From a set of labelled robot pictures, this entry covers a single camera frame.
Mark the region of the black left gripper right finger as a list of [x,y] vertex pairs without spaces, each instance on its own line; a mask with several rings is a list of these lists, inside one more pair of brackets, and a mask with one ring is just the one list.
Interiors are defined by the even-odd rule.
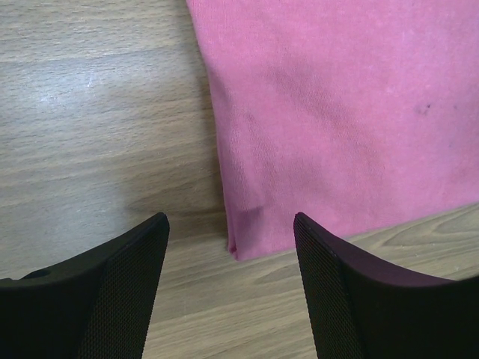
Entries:
[[303,213],[293,229],[319,358],[478,356],[476,277],[449,280],[405,269]]

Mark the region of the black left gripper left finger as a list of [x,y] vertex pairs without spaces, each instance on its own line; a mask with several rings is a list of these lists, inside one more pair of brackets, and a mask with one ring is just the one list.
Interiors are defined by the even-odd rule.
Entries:
[[1,357],[141,358],[169,232],[160,212],[68,260],[1,280]]

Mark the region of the pink t shirt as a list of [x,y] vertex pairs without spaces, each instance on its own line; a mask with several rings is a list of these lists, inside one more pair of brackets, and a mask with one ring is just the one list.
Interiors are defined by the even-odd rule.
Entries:
[[476,1],[189,1],[237,260],[478,201]]

